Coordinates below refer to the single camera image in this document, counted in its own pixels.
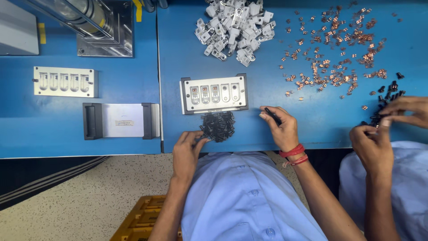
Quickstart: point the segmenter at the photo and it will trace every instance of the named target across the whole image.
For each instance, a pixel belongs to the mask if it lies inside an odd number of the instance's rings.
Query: hand
[[[403,114],[404,111],[413,111],[413,114],[410,116],[395,114]],[[387,105],[379,114],[391,114],[385,118],[428,129],[428,97],[399,97]]]
[[[278,126],[275,120],[270,117],[264,110],[268,108],[281,121]],[[262,110],[259,116],[263,118],[270,127],[275,144],[283,151],[288,152],[299,145],[299,137],[297,136],[297,120],[292,117],[286,110],[281,107],[260,106]]]
[[[382,119],[379,128],[359,126],[349,132],[352,148],[366,169],[367,176],[392,175],[394,153],[389,140],[390,125],[390,120]]]
[[[200,138],[203,133],[201,130],[183,132],[172,150],[172,165],[174,168],[172,177],[186,185],[190,185],[192,182],[199,152],[204,144],[210,141],[208,138],[203,138],[196,143],[195,139]]]

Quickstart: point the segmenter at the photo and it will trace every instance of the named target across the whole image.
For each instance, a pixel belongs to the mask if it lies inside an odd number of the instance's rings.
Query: pile of white plastic parts
[[[202,18],[198,19],[195,30],[199,41],[207,45],[204,54],[226,61],[236,50],[236,59],[248,67],[256,60],[254,51],[260,47],[260,42],[273,39],[275,35],[273,28],[276,23],[270,21],[273,13],[263,9],[263,0],[256,3],[246,0],[205,1],[210,4],[206,13],[212,19],[207,24]]]

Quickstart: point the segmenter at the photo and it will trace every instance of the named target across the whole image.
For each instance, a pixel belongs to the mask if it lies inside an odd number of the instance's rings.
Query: paper label
[[[117,126],[133,126],[134,122],[132,120],[115,120],[114,121]]]

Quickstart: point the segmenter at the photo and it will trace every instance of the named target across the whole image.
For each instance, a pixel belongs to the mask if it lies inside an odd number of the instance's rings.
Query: shirt button
[[[272,228],[267,228],[266,229],[266,234],[268,235],[268,237],[274,238],[275,237],[275,230],[272,229]]]

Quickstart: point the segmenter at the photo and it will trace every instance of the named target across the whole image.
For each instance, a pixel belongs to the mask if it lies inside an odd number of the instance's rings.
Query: worker
[[[378,129],[350,132],[355,152],[340,165],[340,203],[368,240],[428,240],[428,145],[389,140],[391,121],[428,129],[428,97],[399,97],[379,114],[390,116]],[[428,136],[401,127],[415,137]]]
[[[314,170],[299,144],[297,121],[281,107],[262,111],[280,155],[299,178],[306,209],[291,182],[260,152],[209,153],[207,138],[186,131],[172,151],[173,175],[150,241],[365,240],[357,225]]]

